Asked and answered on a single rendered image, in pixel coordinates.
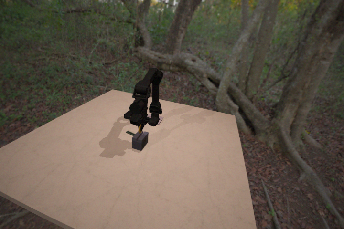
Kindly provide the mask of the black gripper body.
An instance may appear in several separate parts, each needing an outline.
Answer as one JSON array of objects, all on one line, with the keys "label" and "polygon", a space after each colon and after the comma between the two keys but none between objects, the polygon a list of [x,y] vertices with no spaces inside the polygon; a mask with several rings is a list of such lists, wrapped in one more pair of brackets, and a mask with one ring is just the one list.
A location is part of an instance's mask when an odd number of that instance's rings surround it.
[{"label": "black gripper body", "polygon": [[[157,117],[151,117],[151,118],[149,118],[149,117],[147,117],[147,109],[148,109],[148,107],[147,108],[143,108],[142,109],[142,111],[141,112],[143,112],[143,114],[144,114],[144,123],[147,123],[148,122],[148,124],[150,125],[150,126],[156,126],[157,125],[157,123],[159,122],[159,119],[157,118]],[[125,119],[130,119],[130,117],[133,115],[133,113],[129,110],[128,112],[126,112],[125,114],[124,114],[124,118]]]}]

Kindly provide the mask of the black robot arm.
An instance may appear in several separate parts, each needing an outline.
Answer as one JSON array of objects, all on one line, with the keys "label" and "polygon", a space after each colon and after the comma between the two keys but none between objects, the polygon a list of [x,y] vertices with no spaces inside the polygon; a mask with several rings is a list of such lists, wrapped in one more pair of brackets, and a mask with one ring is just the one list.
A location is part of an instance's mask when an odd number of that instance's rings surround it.
[{"label": "black robot arm", "polygon": [[161,103],[159,102],[159,83],[162,77],[163,73],[157,68],[149,68],[145,78],[135,85],[132,96],[132,98],[135,98],[135,100],[129,107],[130,111],[133,113],[130,118],[131,124],[138,126],[144,122],[144,114],[141,111],[143,108],[147,108],[148,98],[150,97],[151,93],[151,83],[152,103],[149,106],[149,113],[151,113],[151,116],[157,118],[159,118],[159,115],[162,114]]}]

